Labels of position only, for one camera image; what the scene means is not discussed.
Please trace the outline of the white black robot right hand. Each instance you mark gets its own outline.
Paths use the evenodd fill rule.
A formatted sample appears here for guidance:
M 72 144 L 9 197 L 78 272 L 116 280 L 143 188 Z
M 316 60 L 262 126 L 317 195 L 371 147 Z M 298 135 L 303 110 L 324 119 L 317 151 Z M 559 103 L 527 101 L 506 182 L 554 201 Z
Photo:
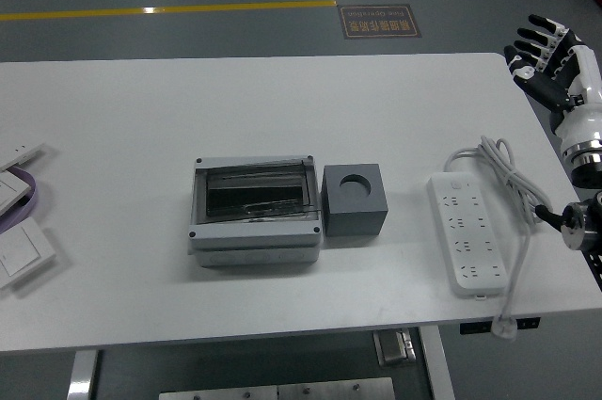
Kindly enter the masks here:
M 504 48 L 514 82 L 550 111 L 561 153 L 601 148 L 601 73 L 593 49 L 573 30 L 543 16 Z

